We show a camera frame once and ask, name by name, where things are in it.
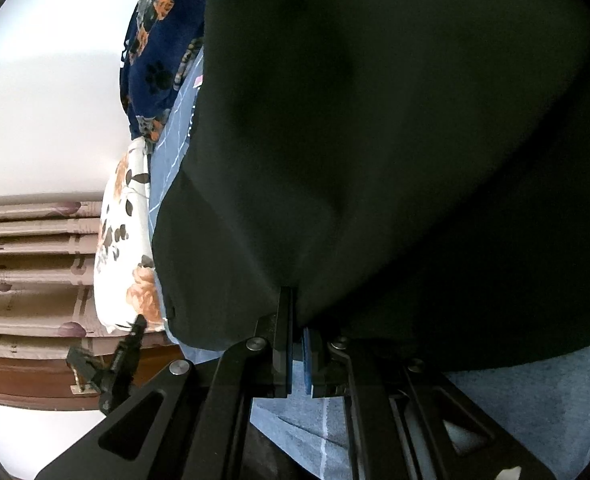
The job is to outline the beige floral curtain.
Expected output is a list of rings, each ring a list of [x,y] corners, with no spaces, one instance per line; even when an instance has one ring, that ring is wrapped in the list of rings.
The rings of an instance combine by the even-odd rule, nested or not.
[[[112,353],[129,330],[109,333],[94,304],[100,202],[0,206],[0,358],[63,359],[71,346]],[[144,347],[165,346],[146,328]]]

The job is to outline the white floral pillow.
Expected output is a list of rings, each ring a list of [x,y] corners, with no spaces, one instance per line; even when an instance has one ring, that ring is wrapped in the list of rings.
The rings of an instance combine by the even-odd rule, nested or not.
[[[129,330],[143,316],[148,330],[164,329],[150,240],[149,146],[133,140],[107,181],[94,258],[94,304],[109,333]]]

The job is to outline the brown wooden headboard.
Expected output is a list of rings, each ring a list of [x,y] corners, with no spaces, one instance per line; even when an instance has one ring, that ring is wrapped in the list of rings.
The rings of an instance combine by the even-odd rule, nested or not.
[[[38,411],[89,411],[98,394],[73,393],[74,372],[65,360],[0,358],[0,405]]]

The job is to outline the navy dog-print fleece blanket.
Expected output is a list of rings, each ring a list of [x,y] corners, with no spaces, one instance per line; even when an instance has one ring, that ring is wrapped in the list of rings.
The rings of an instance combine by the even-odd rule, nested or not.
[[[204,35],[206,0],[138,0],[124,37],[120,101],[132,139],[155,143]]]

